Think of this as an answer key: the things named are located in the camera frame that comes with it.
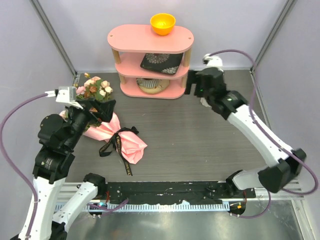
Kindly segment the peach and orange flower bunch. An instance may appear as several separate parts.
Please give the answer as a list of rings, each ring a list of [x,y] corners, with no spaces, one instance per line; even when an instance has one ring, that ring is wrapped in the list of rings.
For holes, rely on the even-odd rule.
[[[107,80],[103,80],[98,76],[91,77],[89,73],[84,73],[87,78],[82,86],[76,86],[76,99],[86,100],[95,99],[98,102],[106,102],[111,98],[113,88]]]

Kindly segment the black ribbon with gold text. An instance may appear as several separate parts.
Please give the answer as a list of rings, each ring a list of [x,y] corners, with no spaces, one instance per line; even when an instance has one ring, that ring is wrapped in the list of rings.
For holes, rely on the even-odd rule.
[[[128,176],[133,176],[130,163],[125,159],[125,157],[122,154],[122,139],[120,137],[121,132],[131,132],[136,135],[139,133],[135,126],[133,126],[132,128],[122,127],[120,130],[118,130],[116,133],[112,135],[112,137],[108,140],[108,142],[105,145],[103,145],[99,149],[98,153],[100,157],[107,157],[112,153],[112,150],[108,151],[108,148],[112,146],[112,148],[116,150],[119,156],[121,157],[125,167],[126,174]]]

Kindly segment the pink wrapping paper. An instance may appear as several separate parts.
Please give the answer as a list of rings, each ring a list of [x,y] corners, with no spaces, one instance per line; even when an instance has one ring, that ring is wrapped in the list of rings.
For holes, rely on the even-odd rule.
[[[97,141],[107,142],[113,134],[121,129],[121,124],[116,113],[113,113],[110,122],[103,122],[100,126],[90,126],[84,132],[84,136]],[[123,131],[119,133],[121,138],[121,153],[130,164],[137,164],[144,155],[144,150],[148,146],[137,133]]]

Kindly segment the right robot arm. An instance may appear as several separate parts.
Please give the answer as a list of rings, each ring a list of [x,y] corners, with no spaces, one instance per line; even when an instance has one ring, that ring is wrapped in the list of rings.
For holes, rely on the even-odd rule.
[[[241,131],[266,163],[262,168],[238,170],[230,175],[225,186],[230,197],[236,198],[249,188],[265,188],[277,193],[298,176],[302,165],[294,158],[305,161],[306,153],[285,144],[250,112],[248,101],[238,91],[227,89],[222,70],[217,67],[190,70],[186,80],[187,95],[192,84],[195,84],[194,95],[203,97],[215,113]]]

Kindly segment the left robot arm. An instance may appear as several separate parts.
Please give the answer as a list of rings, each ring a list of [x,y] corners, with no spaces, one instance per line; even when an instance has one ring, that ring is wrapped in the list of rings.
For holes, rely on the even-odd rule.
[[[38,133],[42,145],[33,167],[32,197],[27,218],[15,240],[65,240],[85,206],[93,199],[102,199],[107,192],[106,179],[98,174],[87,174],[80,189],[60,209],[56,210],[58,195],[75,159],[74,148],[86,126],[95,120],[110,122],[115,100],[98,102],[79,101],[81,108],[68,107],[68,120],[50,114],[40,123]]]

